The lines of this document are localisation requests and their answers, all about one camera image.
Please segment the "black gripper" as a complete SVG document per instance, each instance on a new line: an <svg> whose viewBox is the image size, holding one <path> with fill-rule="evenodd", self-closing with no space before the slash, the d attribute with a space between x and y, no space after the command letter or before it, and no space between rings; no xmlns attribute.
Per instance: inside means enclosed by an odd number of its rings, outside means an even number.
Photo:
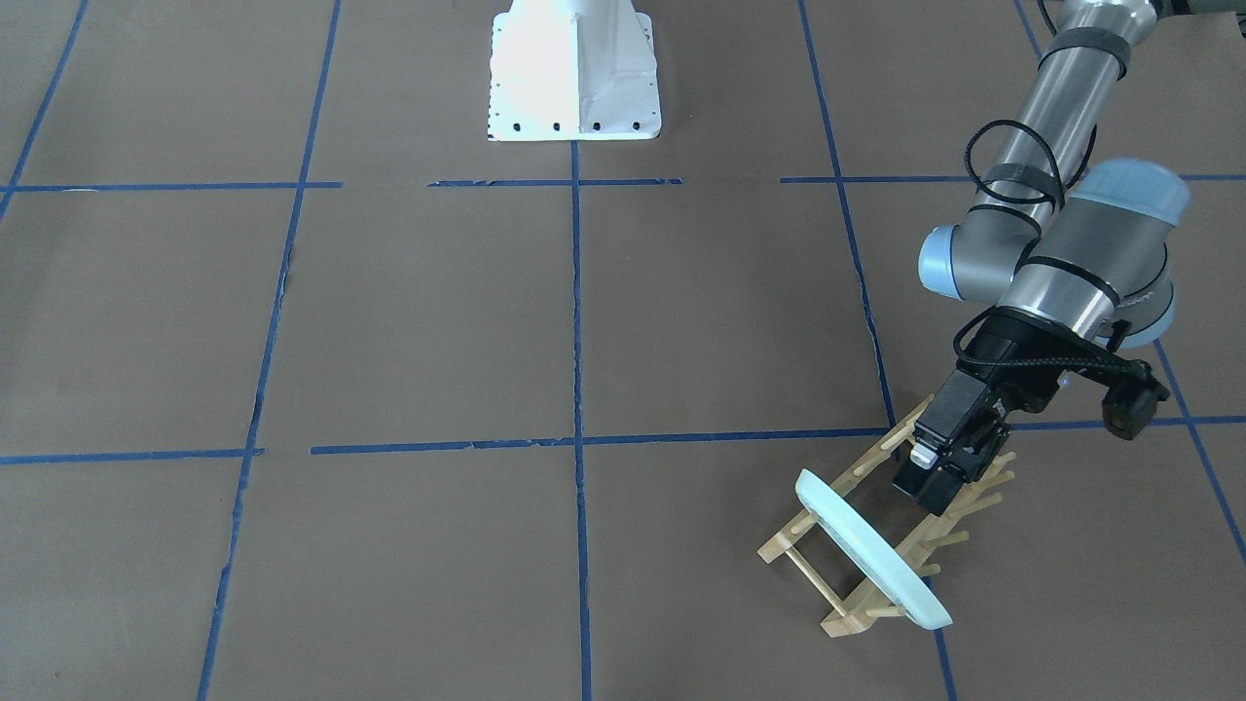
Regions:
<svg viewBox="0 0 1246 701"><path fill-rule="evenodd" d="M953 351L954 371L921 413L916 443L892 479L934 515L1001 453L1008 413L1037 413L1050 402L1077 336L1033 314L986 310L954 334Z"/></svg>

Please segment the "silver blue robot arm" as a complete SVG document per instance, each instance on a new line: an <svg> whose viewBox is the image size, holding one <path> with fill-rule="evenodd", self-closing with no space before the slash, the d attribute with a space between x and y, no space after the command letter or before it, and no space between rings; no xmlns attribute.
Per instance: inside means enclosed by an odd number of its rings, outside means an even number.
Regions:
<svg viewBox="0 0 1246 701"><path fill-rule="evenodd" d="M956 365L917 418L893 486L933 514L979 482L1014 412L1040 413L1063 379L1105 390L1120 440L1153 421L1169 388L1121 347L1155 341L1176 308L1168 240L1187 210L1185 182L1148 161L1087 162L1096 125L1134 49L1182 1L1065 1L1037 78L994 163L964 166L977 191L963 219L934 228L918 256L925 288L982 303L954 334Z"/></svg>

